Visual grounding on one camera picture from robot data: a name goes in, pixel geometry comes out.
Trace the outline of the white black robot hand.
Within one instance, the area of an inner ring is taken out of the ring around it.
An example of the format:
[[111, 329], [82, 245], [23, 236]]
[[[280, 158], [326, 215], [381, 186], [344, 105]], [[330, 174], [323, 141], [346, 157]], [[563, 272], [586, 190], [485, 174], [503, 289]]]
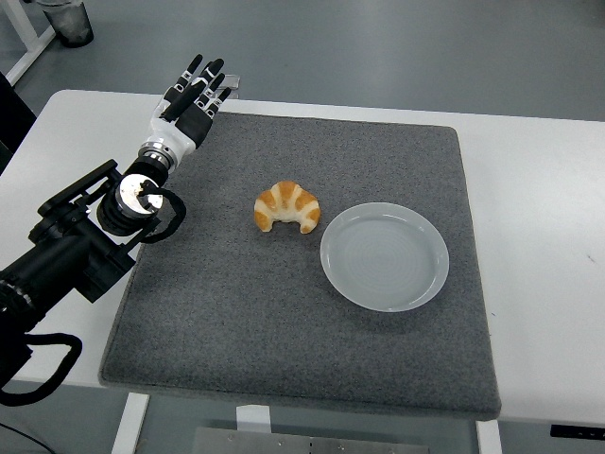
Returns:
[[149, 137], [139, 149], [141, 156], [151, 154], [173, 170], [184, 156], [200, 147], [212, 128], [214, 118], [231, 89], [222, 89], [224, 60], [202, 65], [197, 55], [177, 81], [164, 93], [150, 123]]

